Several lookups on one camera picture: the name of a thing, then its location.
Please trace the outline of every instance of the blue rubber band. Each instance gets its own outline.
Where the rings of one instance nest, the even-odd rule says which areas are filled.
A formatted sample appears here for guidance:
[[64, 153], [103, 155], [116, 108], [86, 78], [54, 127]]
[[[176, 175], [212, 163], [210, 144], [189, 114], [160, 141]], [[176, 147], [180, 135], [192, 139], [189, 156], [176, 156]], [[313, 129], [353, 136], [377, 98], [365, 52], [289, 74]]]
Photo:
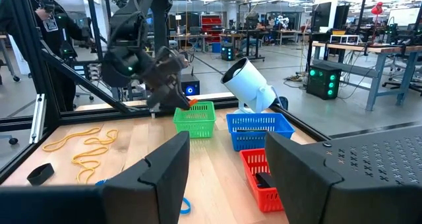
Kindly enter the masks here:
[[188, 201], [187, 198], [183, 198], [183, 202], [187, 205], [187, 209], [180, 210], [180, 214], [182, 215], [189, 214], [191, 212], [191, 203]]

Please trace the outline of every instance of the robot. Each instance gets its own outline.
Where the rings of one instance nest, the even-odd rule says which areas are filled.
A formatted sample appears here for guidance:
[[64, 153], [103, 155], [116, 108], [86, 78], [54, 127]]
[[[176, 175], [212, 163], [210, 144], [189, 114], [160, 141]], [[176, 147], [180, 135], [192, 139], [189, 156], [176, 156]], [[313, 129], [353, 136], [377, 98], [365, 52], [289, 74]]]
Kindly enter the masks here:
[[[168, 49], [166, 18], [173, 0], [128, 0], [110, 18], [107, 53], [102, 79], [111, 87], [124, 87], [131, 80], [144, 82], [152, 92], [147, 106], [189, 109], [189, 100], [181, 89], [181, 70], [187, 67], [183, 55]], [[148, 26], [146, 15], [154, 15], [156, 57], [145, 52]]]

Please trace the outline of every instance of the plastic basket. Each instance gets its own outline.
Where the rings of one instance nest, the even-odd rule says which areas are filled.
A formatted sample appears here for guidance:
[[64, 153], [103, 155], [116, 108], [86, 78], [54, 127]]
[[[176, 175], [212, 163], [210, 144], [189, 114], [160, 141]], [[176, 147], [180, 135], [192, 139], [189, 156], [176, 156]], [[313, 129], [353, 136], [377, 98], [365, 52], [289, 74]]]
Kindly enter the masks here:
[[212, 102], [198, 102], [188, 111], [177, 108], [173, 118], [177, 132], [189, 131], [191, 138], [212, 137], [215, 121], [216, 111]]
[[226, 118], [235, 151], [265, 147], [266, 132], [238, 132], [238, 129], [264, 129], [286, 138], [295, 132], [281, 113], [227, 114]]
[[258, 188], [258, 181], [255, 178], [256, 173], [270, 172], [265, 149], [243, 150], [240, 151], [240, 157], [259, 210], [262, 212], [282, 211], [284, 208], [278, 196], [277, 188]]

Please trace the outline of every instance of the id badge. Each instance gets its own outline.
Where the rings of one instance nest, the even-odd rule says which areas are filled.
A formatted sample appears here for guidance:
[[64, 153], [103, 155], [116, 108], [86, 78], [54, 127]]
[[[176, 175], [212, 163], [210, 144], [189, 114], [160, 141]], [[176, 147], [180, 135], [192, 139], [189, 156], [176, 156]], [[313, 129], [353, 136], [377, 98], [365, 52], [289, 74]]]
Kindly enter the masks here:
[[47, 32], [53, 32], [59, 30], [57, 22], [54, 19], [54, 16], [50, 16], [47, 20], [43, 21], [44, 28]]

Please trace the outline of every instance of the yellow rope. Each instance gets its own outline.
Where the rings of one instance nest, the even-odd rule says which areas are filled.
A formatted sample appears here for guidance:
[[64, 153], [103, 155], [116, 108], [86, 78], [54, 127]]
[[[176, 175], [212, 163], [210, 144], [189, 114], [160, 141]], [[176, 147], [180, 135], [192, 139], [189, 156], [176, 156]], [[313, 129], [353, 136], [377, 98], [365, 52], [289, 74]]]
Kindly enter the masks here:
[[[54, 151], [57, 151], [58, 149], [62, 148], [66, 144], [66, 142], [71, 138], [74, 138], [76, 136], [91, 135], [91, 134], [95, 134], [99, 131], [101, 131], [101, 128], [96, 127], [96, 128], [91, 128], [90, 130], [87, 130], [87, 131], [84, 131], [84, 132], [77, 132], [77, 133], [74, 133], [74, 134], [70, 134], [70, 135], [62, 138], [59, 141], [52, 142], [52, 143], [44, 145], [42, 147], [42, 150], [44, 150], [46, 152], [54, 152]], [[90, 174], [87, 176], [87, 178], [85, 179], [85, 182], [84, 182], [85, 184], [88, 183], [88, 179], [95, 173], [95, 169], [97, 167], [99, 167], [100, 164], [101, 164], [100, 161], [98, 161], [98, 160], [83, 161], [83, 160], [81, 160], [81, 158], [82, 157], [88, 157], [88, 156], [102, 155], [102, 154], [106, 153], [109, 150], [107, 145], [116, 141], [118, 133], [119, 133], [119, 131], [117, 129], [112, 129], [112, 130], [109, 130], [105, 134], [107, 136], [107, 138], [105, 140], [101, 140], [98, 137], [92, 137], [92, 138], [88, 138], [84, 141], [85, 145], [99, 144], [99, 145], [104, 145], [104, 146], [99, 147], [99, 148], [95, 148], [95, 149], [87, 151], [87, 152], [82, 152], [81, 154], [73, 156], [72, 163], [80, 165], [80, 166], [83, 167], [83, 169], [81, 171], [79, 171], [78, 175], [76, 176], [78, 183], [80, 183], [81, 174], [83, 174], [87, 171], [90, 171]], [[49, 148], [50, 146], [53, 146], [53, 145], [56, 145], [56, 144], [59, 144], [59, 145], [54, 147], [54, 148]], [[88, 166], [86, 166], [87, 163], [95, 163], [95, 164], [94, 164], [94, 166], [88, 167]]]

